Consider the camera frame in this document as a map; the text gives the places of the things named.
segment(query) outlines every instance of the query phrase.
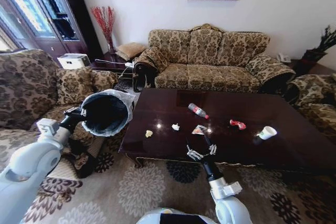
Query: white cup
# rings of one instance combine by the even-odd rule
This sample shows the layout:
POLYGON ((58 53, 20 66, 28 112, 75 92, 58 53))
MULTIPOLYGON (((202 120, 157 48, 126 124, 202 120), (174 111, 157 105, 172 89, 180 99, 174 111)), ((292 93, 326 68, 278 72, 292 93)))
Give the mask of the white cup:
POLYGON ((270 126, 265 126, 263 130, 258 134, 258 136, 263 139, 269 139, 272 136, 275 136, 278 132, 270 126))

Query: trash bag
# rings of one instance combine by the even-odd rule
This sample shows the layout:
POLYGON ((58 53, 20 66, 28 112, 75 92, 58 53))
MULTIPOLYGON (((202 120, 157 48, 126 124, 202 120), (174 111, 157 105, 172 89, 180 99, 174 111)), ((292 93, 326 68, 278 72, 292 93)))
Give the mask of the trash bag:
POLYGON ((81 105, 89 118, 82 122, 84 129, 96 136, 116 135, 132 120, 134 98, 133 94, 115 89, 86 97, 81 105))

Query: table leg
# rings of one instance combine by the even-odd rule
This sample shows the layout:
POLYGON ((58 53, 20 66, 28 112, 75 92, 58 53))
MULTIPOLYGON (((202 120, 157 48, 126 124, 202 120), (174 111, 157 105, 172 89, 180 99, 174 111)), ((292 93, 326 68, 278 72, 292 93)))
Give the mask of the table leg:
POLYGON ((125 155, 129 160, 133 161, 135 168, 140 169, 143 167, 143 159, 139 159, 137 156, 132 154, 125 154, 125 155))
POLYGON ((133 73, 133 76, 132 76, 132 85, 133 85, 133 91, 135 93, 139 93, 140 90, 138 89, 138 79, 139 79, 139 75, 137 73, 133 73))

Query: coffee table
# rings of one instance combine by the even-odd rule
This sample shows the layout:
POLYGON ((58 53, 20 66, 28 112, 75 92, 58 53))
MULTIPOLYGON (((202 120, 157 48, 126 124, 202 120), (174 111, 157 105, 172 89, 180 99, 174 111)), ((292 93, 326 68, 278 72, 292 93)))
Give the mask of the coffee table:
POLYGON ((336 170, 336 146, 283 98, 268 94, 144 89, 119 152, 137 168, 143 166, 144 158, 193 162, 186 155, 186 138, 192 149, 207 152, 203 136, 191 134, 198 124, 211 129, 208 136, 217 145, 218 163, 310 172, 336 170), (191 112, 187 108, 191 102, 204 109, 209 119, 191 112), (230 126, 230 119, 244 122, 246 129, 230 126), (176 123, 178 132, 171 127, 176 123), (255 144, 254 137, 267 125, 278 134, 255 144), (146 138, 146 130, 153 135, 146 138))

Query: sofa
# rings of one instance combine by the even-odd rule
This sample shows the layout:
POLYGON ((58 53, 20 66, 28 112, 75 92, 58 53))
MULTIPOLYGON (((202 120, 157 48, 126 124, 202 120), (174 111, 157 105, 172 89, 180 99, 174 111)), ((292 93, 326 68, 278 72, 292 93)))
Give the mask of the sofa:
MULTIPOLYGON (((113 88, 117 76, 89 67, 60 69, 50 55, 38 49, 0 55, 0 172, 18 148, 35 142, 40 118, 60 122, 63 112, 79 106, 98 91, 113 88)), ((78 124, 51 177, 78 179, 90 175, 104 137, 78 124)))
POLYGON ((156 88, 276 93, 295 72, 267 54, 270 38, 204 24, 189 31, 152 30, 135 59, 135 77, 156 88))
POLYGON ((284 98, 336 144, 336 74, 300 76, 288 84, 284 98))

